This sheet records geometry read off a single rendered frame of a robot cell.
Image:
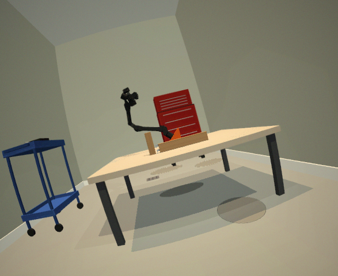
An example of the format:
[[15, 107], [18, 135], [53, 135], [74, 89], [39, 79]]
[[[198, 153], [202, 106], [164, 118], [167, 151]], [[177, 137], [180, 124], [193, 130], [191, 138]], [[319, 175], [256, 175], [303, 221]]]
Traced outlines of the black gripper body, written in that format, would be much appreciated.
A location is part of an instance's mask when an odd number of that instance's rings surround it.
[[[132, 99], [133, 99], [133, 96], [132, 96], [132, 94], [129, 94], [129, 92], [127, 92], [127, 96], [126, 96], [126, 98], [127, 98], [127, 100], [129, 101], [129, 100], [130, 100], [130, 98], [132, 98]], [[134, 105], [136, 105], [136, 101], [135, 101], [134, 103], [132, 103], [132, 104], [131, 104], [131, 106], [134, 106]]]

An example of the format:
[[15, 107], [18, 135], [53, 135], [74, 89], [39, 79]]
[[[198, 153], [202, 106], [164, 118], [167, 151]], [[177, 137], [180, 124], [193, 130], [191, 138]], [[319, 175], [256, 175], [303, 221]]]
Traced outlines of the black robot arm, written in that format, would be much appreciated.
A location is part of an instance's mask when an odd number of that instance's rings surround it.
[[[169, 132], [167, 130], [167, 127], [164, 126], [164, 125], [163, 126], [160, 125], [160, 127], [147, 127], [147, 126], [139, 126], [139, 125], [133, 124], [132, 121], [131, 121], [131, 115], [130, 115], [131, 105], [127, 102], [126, 96], [127, 96], [127, 94], [122, 93], [120, 99], [124, 100], [124, 107], [125, 107], [126, 112], [127, 112], [128, 125], [133, 127], [134, 130], [137, 131], [137, 132], [139, 132], [139, 131], [159, 131], [159, 132], [163, 132], [164, 136], [168, 137], [169, 139], [171, 139], [173, 137], [174, 134]], [[138, 99], [138, 93], [137, 92], [132, 93], [132, 96], [133, 96], [133, 99]]]

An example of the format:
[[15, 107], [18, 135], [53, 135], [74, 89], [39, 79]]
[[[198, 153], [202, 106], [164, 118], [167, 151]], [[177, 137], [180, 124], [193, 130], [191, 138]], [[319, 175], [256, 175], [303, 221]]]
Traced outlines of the wooden rail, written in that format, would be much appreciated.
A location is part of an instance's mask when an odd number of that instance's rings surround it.
[[204, 131], [204, 132], [200, 132], [194, 135], [159, 143], [155, 146], [156, 147], [159, 146], [157, 153], [158, 151], [160, 151], [161, 153], [161, 152], [173, 150], [173, 149], [180, 148], [180, 147], [185, 147], [187, 145], [199, 143], [201, 141], [206, 141], [206, 140], [208, 140], [207, 131]]

